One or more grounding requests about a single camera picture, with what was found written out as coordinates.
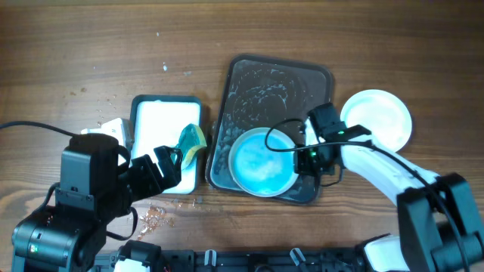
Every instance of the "sponge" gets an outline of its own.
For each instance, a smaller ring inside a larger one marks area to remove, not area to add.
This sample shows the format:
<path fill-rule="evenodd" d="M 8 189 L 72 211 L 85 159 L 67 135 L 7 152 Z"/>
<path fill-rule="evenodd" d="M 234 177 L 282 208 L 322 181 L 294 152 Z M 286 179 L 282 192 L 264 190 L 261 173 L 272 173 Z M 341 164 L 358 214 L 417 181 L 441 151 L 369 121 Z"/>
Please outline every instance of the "sponge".
<path fill-rule="evenodd" d="M 181 161 L 181 170 L 187 168 L 197 152 L 206 147 L 205 136 L 202 129 L 198 125 L 190 124 L 181 131 L 178 144 L 175 148 L 179 148 L 183 153 L 183 160 Z M 175 161 L 175 154 L 172 155 L 172 160 Z"/>

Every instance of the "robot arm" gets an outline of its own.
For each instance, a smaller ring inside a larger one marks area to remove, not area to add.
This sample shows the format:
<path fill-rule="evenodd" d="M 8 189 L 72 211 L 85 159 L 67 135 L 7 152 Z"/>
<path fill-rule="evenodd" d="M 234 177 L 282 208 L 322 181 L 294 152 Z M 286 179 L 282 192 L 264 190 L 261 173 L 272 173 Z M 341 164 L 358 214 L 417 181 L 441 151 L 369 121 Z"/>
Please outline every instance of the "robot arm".
<path fill-rule="evenodd" d="M 387 236 L 365 247 L 374 270 L 456 271 L 484 259 L 482 219 L 461 176 L 440 177 L 386 149 L 366 128 L 347 128 L 332 104 L 314 108 L 308 117 L 324 143 L 299 147 L 296 172 L 320 178 L 332 175 L 338 164 L 397 205 L 400 237 Z M 444 213 L 448 221 L 437 224 L 434 212 Z"/>

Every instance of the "water spill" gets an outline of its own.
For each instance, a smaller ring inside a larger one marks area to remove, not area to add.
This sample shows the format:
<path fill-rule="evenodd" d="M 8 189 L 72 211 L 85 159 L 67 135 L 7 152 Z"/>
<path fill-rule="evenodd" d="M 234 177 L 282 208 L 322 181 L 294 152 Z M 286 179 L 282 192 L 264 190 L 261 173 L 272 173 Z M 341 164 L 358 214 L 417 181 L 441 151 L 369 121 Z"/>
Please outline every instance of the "water spill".
<path fill-rule="evenodd" d="M 175 219 L 165 217 L 166 210 L 164 208 L 159 206 L 150 206 L 146 213 L 139 217 L 142 227 L 138 235 L 138 240 L 143 239 L 146 234 L 154 232 L 158 227 L 174 227 Z"/>

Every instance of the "blue bowl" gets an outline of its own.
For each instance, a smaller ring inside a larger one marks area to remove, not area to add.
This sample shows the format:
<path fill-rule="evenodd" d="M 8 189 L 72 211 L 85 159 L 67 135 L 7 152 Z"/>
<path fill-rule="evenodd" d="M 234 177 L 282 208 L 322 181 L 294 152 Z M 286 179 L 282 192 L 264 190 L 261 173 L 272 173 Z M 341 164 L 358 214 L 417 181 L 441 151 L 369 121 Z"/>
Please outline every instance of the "blue bowl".
<path fill-rule="evenodd" d="M 242 134 L 228 154 L 228 168 L 240 188 L 261 197 L 277 196 L 289 190 L 299 176 L 294 172 L 293 152 L 274 152 L 264 144 L 269 128 L 254 128 Z M 283 132 L 273 130 L 268 145 L 276 149 L 293 148 L 294 142 Z"/>

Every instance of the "black clamp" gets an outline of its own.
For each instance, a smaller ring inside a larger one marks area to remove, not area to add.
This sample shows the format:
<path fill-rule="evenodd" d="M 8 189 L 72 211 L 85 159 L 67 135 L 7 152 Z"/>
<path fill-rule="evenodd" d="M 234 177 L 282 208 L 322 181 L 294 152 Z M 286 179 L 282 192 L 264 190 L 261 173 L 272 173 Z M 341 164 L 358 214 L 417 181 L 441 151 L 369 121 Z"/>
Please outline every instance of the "black clamp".
<path fill-rule="evenodd" d="M 130 240 L 124 246 L 121 246 L 117 259 L 119 261 L 126 259 L 139 261 L 142 266 L 150 268 L 150 271 L 163 271 L 168 267 L 161 254 L 160 246 L 140 241 Z"/>
<path fill-rule="evenodd" d="M 299 268 L 301 272 L 308 272 L 308 268 L 306 267 L 306 258 L 304 258 L 301 249 L 294 248 L 291 249 L 289 252 L 289 256 L 293 259 L 294 264 Z"/>
<path fill-rule="evenodd" d="M 213 249 L 205 251 L 205 259 L 203 265 L 207 267 L 207 271 L 214 272 L 217 267 L 217 252 Z"/>

